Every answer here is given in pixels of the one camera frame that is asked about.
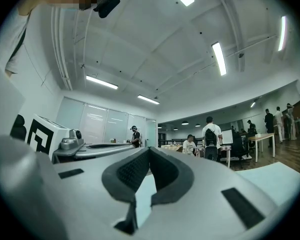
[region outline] monitor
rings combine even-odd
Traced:
[[[232,130],[224,130],[222,131],[222,144],[232,144],[234,143],[232,137]]]

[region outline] black rubber pad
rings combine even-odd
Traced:
[[[59,177],[61,179],[69,178],[78,174],[82,174],[84,171],[82,169],[74,169],[74,170],[67,170],[64,172],[59,173]]]
[[[235,188],[221,191],[247,229],[252,228],[265,217]]]

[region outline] floor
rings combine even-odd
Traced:
[[[256,162],[254,150],[250,153],[252,159],[241,163],[243,168],[237,161],[231,162],[230,168],[234,171],[242,171],[281,162],[300,173],[300,137],[297,137],[297,140],[284,140],[282,144],[279,144],[277,136],[275,138],[275,157],[272,157],[272,148],[268,148],[269,140],[266,139],[263,142],[263,153],[258,149],[258,162]]]

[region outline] man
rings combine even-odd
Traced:
[[[247,123],[250,125],[248,132],[257,134],[256,125],[251,120],[248,120]]]
[[[138,132],[137,127],[134,125],[130,128],[133,131],[132,140],[130,141],[136,148],[140,147],[140,132]]]
[[[8,77],[18,73],[15,60],[22,45],[31,11],[40,4],[50,4],[68,9],[84,9],[97,0],[20,0],[7,16],[0,31],[0,70]]]
[[[276,125],[279,133],[279,143],[285,140],[285,128],[284,128],[284,115],[280,112],[280,107],[276,107],[276,113],[274,114]]]
[[[211,116],[206,118],[206,126],[202,129],[202,138],[205,138],[206,131],[210,129],[216,137],[216,148],[218,149],[218,156],[221,154],[220,143],[222,141],[222,132],[218,125],[214,124],[214,119]]]
[[[265,110],[265,118],[264,118],[264,122],[265,122],[265,127],[266,127],[266,132],[268,134],[273,134],[275,132],[275,128],[274,128],[274,115],[271,114],[269,112],[269,109]],[[269,148],[272,147],[272,137],[269,138]]]
[[[194,137],[189,134],[187,140],[183,142],[183,150],[182,153],[186,155],[192,155],[193,151],[197,149],[196,144],[194,143]]]

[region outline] backpack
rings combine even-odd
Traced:
[[[216,146],[217,145],[217,136],[214,131],[207,129],[204,136],[205,146]]]

